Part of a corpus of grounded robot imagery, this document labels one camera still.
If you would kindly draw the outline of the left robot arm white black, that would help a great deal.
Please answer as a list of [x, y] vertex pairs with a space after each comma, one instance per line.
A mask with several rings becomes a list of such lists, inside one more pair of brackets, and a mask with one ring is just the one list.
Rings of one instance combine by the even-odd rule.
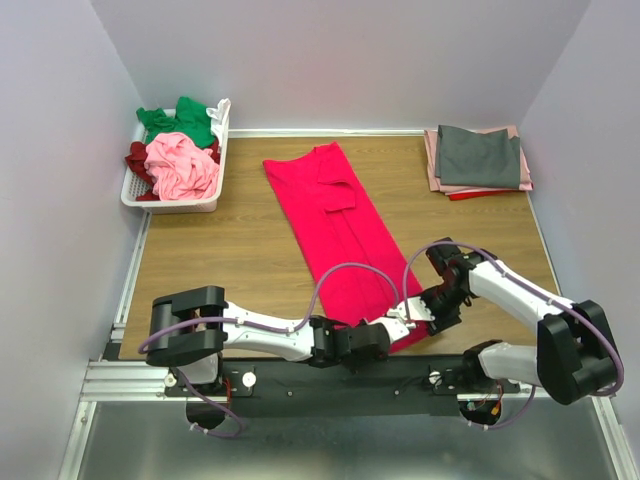
[[201, 395], [222, 382], [222, 352], [240, 349], [274, 355], [315, 368], [386, 358], [409, 333], [399, 317], [383, 316], [355, 326], [325, 318], [288, 320], [244, 309], [225, 299], [225, 290], [205, 286], [153, 301], [149, 337], [138, 352], [146, 363], [182, 374]]

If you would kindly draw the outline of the crimson red t shirt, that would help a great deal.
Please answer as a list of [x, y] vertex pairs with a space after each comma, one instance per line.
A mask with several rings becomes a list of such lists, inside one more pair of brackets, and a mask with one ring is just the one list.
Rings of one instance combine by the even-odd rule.
[[[337, 143], [298, 159], [265, 160], [263, 167], [315, 281], [338, 264], [356, 262], [402, 288], [405, 257]], [[386, 280], [354, 267], [333, 273], [319, 298], [327, 317], [350, 326], [397, 304]]]

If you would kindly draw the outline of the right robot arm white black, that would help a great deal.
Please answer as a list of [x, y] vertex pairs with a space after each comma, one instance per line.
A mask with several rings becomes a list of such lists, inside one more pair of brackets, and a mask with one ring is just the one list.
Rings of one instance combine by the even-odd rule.
[[467, 389], [480, 392], [495, 380], [513, 380], [569, 405], [622, 387], [624, 366], [599, 304], [552, 294], [493, 254], [450, 238], [430, 244], [425, 254], [442, 280], [420, 295], [430, 334], [460, 323], [462, 306], [484, 298], [535, 335], [535, 346], [489, 340], [466, 350], [459, 371]]

